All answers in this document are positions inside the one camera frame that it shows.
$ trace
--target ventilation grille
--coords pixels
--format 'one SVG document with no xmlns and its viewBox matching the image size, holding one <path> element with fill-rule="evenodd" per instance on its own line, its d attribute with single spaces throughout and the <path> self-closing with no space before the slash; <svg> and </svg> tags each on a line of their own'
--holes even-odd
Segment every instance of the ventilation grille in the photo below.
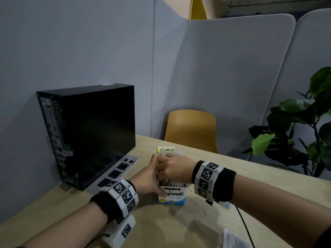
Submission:
<svg viewBox="0 0 331 248">
<path fill-rule="evenodd" d="M 64 143 L 63 136 L 62 136 L 61 125 L 63 124 L 63 119 L 62 119 L 62 114 L 60 112 L 60 104 L 59 104 L 58 100 L 52 99 L 51 101 L 52 101 L 52 107 L 53 107 L 53 114 L 54 114 L 54 118 L 56 121 L 56 127 L 58 130 L 59 136 L 60 136 L 62 148 L 64 150 L 70 151 L 69 145 L 66 145 Z"/>
</svg>

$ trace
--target gray wall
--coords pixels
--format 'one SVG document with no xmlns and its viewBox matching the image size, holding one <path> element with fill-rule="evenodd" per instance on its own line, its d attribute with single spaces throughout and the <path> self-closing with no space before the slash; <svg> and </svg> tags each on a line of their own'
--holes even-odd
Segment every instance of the gray wall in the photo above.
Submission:
<svg viewBox="0 0 331 248">
<path fill-rule="evenodd" d="M 59 182 L 38 90 L 135 85 L 150 135 L 153 0 L 0 0 L 0 223 Z"/>
<path fill-rule="evenodd" d="M 288 98 L 302 98 L 296 91 L 305 93 L 309 88 L 310 77 L 318 69 L 331 66 L 330 24 L 331 8 L 309 12 L 296 24 L 267 113 L 263 119 L 263 125 L 267 125 L 270 107 L 278 106 L 279 102 Z M 329 121 L 331 121 L 331 117 L 324 115 L 318 126 Z M 298 141 L 298 137 L 303 139 L 306 144 L 316 141 L 312 128 L 307 125 L 297 124 L 293 137 L 295 147 L 304 152 L 304 147 Z M 262 164 L 278 163 L 265 155 L 252 156 L 250 160 Z M 302 172 L 300 166 L 294 168 Z M 320 178 L 331 180 L 331 172 L 325 170 Z"/>
<path fill-rule="evenodd" d="M 291 15 L 187 20 L 155 0 L 151 136 L 169 112 L 215 115 L 220 154 L 249 147 L 248 128 L 262 122 L 295 27 Z"/>
</svg>

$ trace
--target table surface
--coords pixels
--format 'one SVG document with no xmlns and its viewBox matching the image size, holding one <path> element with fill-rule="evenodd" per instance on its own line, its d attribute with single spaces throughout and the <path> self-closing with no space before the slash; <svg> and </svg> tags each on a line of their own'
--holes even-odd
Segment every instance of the table surface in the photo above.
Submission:
<svg viewBox="0 0 331 248">
<path fill-rule="evenodd" d="M 244 160 L 198 150 L 179 144 L 136 135 L 136 147 L 129 152 L 140 160 L 128 171 L 128 179 L 148 165 L 157 146 L 175 146 L 196 160 L 209 160 L 238 174 L 268 183 L 331 208 L 331 182 L 264 166 Z M 208 205 L 194 194 L 193 186 L 187 189 L 186 203 L 165 205 L 157 203 L 157 196 L 150 194 L 139 198 L 132 214 L 136 226 L 122 248 L 158 247 L 222 247 L 224 228 L 249 242 L 245 227 L 232 205 L 225 209 L 216 203 Z M 91 195 L 61 184 L 0 225 L 0 247 L 21 245 L 38 232 L 67 216 L 89 202 Z M 256 248 L 290 247 L 267 227 L 245 212 L 242 216 Z M 106 247 L 95 242 L 90 247 Z"/>
</svg>

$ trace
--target black computer case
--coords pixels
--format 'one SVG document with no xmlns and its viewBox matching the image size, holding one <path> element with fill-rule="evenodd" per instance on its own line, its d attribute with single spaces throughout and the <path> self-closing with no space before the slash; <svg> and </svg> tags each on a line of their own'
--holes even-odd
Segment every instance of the black computer case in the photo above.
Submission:
<svg viewBox="0 0 331 248">
<path fill-rule="evenodd" d="M 134 86 L 37 91 L 64 183 L 84 190 L 135 147 Z"/>
</svg>

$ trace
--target chair backrest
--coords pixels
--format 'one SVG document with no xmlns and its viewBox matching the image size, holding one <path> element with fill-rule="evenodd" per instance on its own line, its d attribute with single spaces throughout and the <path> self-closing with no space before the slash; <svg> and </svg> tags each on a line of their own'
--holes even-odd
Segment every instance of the chair backrest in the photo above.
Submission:
<svg viewBox="0 0 331 248">
<path fill-rule="evenodd" d="M 198 110 L 172 111 L 164 140 L 217 153 L 215 117 Z"/>
</svg>

